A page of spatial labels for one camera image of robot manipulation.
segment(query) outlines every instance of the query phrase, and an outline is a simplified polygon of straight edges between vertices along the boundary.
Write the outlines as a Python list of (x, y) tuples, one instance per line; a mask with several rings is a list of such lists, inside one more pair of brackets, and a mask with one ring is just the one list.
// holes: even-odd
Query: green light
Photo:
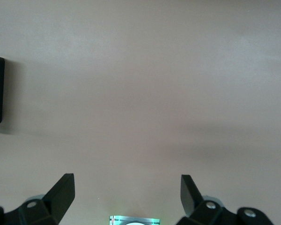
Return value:
[(129, 225), (130, 223), (141, 223), (144, 225), (160, 225), (160, 219), (110, 216), (109, 225)]

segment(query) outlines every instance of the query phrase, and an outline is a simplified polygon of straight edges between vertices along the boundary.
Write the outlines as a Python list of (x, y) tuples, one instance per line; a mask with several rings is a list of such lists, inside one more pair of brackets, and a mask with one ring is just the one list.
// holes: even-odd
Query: screw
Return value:
[(252, 210), (245, 210), (244, 213), (245, 213), (245, 215), (247, 215), (248, 217), (256, 217), (255, 212), (253, 212)]
[(214, 210), (216, 208), (216, 205), (213, 202), (207, 202), (206, 206), (212, 210)]
[(30, 202), (27, 204), (27, 208), (32, 208), (37, 205), (37, 202)]

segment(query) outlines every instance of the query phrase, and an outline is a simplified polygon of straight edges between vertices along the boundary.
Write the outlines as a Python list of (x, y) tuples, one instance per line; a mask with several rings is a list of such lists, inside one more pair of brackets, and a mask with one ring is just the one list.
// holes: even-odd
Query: metal screw head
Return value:
[(216, 205), (213, 202), (207, 202), (206, 206), (212, 210), (214, 210), (216, 208)]
[(256, 217), (255, 212), (253, 212), (252, 210), (244, 210), (245, 215), (247, 215), (248, 217)]
[(37, 205), (37, 202), (30, 202), (27, 204), (27, 208), (32, 208), (35, 207)]

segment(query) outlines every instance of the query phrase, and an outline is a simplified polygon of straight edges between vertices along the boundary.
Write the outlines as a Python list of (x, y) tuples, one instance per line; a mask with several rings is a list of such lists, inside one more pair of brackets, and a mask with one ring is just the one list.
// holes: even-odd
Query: white surface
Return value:
[(74, 173), (62, 225), (183, 215), (180, 175), (281, 225), (281, 1), (2, 1), (0, 205)]

